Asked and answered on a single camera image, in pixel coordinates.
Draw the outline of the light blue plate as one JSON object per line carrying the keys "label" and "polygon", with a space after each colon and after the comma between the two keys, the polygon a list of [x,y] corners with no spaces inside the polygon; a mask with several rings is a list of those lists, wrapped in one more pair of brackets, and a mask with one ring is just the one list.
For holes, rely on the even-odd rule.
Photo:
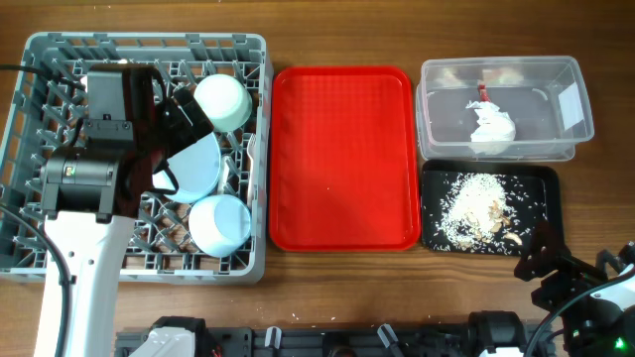
{"label": "light blue plate", "polygon": [[167,159],[179,189],[167,198],[179,203],[193,203],[212,193],[218,182],[221,153],[213,133]]}

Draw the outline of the light green saucer bowl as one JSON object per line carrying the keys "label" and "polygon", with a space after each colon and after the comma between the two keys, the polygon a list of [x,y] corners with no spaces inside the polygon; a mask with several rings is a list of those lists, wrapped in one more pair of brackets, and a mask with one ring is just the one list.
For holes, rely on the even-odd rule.
{"label": "light green saucer bowl", "polygon": [[214,258],[225,258],[250,237],[251,212],[236,196],[212,195],[192,207],[189,229],[200,251]]}

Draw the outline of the rice food waste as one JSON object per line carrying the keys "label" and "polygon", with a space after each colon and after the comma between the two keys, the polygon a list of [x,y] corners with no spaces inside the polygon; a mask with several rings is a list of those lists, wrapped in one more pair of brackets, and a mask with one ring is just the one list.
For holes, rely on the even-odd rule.
{"label": "rice food waste", "polygon": [[517,210],[507,203],[501,175],[459,174],[442,199],[441,221],[434,224],[432,249],[443,252],[511,255],[506,244],[522,247],[513,231]]}

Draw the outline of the white napkin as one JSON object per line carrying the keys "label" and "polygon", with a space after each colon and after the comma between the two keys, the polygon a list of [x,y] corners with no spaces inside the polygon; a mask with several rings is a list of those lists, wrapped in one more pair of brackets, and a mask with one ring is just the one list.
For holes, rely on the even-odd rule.
{"label": "white napkin", "polygon": [[465,108],[477,116],[477,128],[470,134],[470,149],[476,155],[487,156],[505,152],[516,136],[509,114],[491,101],[470,101]]}

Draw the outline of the white plastic fork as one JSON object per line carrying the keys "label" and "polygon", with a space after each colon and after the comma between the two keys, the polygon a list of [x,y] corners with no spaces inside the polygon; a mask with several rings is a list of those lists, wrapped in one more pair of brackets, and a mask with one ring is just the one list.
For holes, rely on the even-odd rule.
{"label": "white plastic fork", "polygon": [[256,168],[256,143],[257,143],[257,135],[252,134],[250,136],[248,145],[247,145],[247,157],[249,159],[249,181],[247,186],[247,207],[251,208],[253,199],[254,199],[254,170]]}

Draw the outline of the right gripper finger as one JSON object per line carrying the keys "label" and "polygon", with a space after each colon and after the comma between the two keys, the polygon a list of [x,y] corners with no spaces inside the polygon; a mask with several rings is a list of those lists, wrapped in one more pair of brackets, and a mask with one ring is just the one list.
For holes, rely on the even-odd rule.
{"label": "right gripper finger", "polygon": [[616,255],[608,250],[602,250],[596,255],[595,267],[601,272],[606,272],[606,266],[611,267],[616,273],[622,273],[634,263],[634,242],[628,242]]}
{"label": "right gripper finger", "polygon": [[549,221],[543,220],[535,227],[533,236],[524,248],[514,268],[514,276],[522,281],[543,278],[571,256],[561,232]]}

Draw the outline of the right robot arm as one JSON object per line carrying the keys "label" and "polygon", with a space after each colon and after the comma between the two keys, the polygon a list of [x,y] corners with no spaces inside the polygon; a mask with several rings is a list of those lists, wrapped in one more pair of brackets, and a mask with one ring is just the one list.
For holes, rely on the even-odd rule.
{"label": "right robot arm", "polygon": [[593,265],[572,255],[564,237],[540,222],[514,276],[540,279],[532,304],[547,315],[528,333],[510,311],[473,312],[464,334],[468,356],[544,356],[560,335],[570,356],[634,354],[634,243],[618,254],[602,250]]}

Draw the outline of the white plastic spoon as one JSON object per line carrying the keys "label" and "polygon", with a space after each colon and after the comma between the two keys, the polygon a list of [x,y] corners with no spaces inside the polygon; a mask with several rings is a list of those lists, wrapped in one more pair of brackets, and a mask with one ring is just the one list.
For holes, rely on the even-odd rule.
{"label": "white plastic spoon", "polygon": [[228,184],[230,176],[230,157],[228,155],[221,157],[220,167],[219,167],[219,178],[217,183],[218,194],[224,194],[225,186]]}

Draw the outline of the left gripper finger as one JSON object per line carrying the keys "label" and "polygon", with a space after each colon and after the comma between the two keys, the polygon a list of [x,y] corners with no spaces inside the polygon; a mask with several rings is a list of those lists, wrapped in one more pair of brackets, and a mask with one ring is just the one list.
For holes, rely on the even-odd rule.
{"label": "left gripper finger", "polygon": [[150,193],[174,195],[179,191],[179,184],[170,169],[158,171],[152,175]]}
{"label": "left gripper finger", "polygon": [[161,128],[170,158],[198,142],[213,131],[213,125],[185,87],[174,91],[161,106]]}

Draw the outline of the red snack wrapper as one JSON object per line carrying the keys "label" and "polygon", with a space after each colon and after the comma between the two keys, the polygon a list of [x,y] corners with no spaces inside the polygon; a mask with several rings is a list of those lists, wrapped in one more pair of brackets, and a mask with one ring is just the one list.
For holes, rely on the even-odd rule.
{"label": "red snack wrapper", "polygon": [[486,86],[483,83],[479,83],[478,84],[477,90],[478,90],[478,93],[479,93],[480,100],[482,102],[490,102],[491,101],[491,99],[490,99],[490,97],[488,95]]}

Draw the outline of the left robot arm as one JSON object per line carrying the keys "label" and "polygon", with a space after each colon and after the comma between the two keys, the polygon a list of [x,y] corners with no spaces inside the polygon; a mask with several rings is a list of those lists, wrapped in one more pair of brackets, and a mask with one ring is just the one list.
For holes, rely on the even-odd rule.
{"label": "left robot arm", "polygon": [[106,356],[120,270],[152,176],[187,143],[163,126],[149,84],[93,84],[86,143],[55,149],[45,165],[42,210],[49,266],[38,356]]}

